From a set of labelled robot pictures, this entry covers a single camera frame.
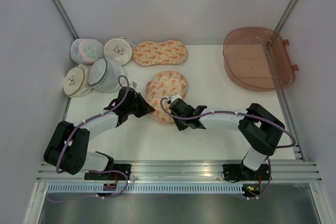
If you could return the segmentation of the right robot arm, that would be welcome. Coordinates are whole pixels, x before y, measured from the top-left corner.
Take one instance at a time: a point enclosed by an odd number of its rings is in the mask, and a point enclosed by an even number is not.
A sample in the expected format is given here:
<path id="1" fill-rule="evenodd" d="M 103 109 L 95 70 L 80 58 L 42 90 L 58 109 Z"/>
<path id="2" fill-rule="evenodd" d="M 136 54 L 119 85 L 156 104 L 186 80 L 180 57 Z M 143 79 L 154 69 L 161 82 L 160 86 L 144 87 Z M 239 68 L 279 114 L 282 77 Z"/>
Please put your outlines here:
<path id="1" fill-rule="evenodd" d="M 188 105 L 181 96 L 168 98 L 168 110 L 179 131 L 223 128 L 240 132 L 250 148 L 240 164 L 224 165 L 222 177 L 230 183 L 269 179 L 269 166 L 264 162 L 272 156 L 284 133 L 285 126 L 260 104 L 252 103 L 245 110 L 213 110 L 205 105 Z"/>

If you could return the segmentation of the floral mesh laundry bag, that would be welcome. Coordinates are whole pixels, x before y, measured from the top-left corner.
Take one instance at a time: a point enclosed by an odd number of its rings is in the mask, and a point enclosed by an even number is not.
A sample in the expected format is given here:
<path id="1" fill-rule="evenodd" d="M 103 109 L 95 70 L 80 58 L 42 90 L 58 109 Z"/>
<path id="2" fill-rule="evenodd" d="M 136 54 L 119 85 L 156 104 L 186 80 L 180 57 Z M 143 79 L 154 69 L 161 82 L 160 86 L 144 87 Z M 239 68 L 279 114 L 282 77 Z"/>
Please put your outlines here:
<path id="1" fill-rule="evenodd" d="M 160 101 L 163 97 L 171 97 L 175 94 L 185 98 L 188 90 L 189 83 L 180 72 L 168 70 L 157 73 L 145 88 L 145 100 L 154 108 L 154 112 L 149 116 L 161 123 L 174 123 L 173 118 L 162 110 Z"/>

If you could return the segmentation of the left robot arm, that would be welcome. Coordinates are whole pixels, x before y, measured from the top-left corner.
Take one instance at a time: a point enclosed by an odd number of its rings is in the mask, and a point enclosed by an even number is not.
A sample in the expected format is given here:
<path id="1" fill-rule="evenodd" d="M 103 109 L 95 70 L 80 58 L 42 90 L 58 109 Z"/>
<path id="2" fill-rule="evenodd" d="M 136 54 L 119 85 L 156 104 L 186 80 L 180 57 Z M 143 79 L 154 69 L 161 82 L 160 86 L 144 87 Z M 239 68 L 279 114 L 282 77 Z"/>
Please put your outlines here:
<path id="1" fill-rule="evenodd" d="M 130 115 L 141 118 L 154 112 L 141 93 L 134 88 L 122 87 L 101 113 L 79 123 L 61 121 L 44 152 L 46 163 L 56 168 L 56 173 L 75 175 L 86 171 L 86 179 L 114 179 L 117 170 L 114 159 L 99 151 L 89 152 L 89 141 L 100 134 L 121 126 Z"/>

